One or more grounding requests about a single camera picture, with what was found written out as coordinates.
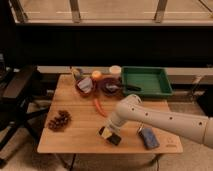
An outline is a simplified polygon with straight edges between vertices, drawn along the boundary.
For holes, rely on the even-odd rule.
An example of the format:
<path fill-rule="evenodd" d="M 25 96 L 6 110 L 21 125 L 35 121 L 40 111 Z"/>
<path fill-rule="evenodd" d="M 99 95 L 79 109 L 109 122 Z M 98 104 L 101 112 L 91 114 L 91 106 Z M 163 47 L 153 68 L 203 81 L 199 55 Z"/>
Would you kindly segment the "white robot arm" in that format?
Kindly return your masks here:
<path fill-rule="evenodd" d="M 213 149 L 213 117 L 185 113 L 160 111 L 141 105 L 142 100 L 135 94 L 120 100 L 108 116 L 99 134 L 107 139 L 118 135 L 127 121 L 142 122 L 156 128 L 182 136 Z"/>

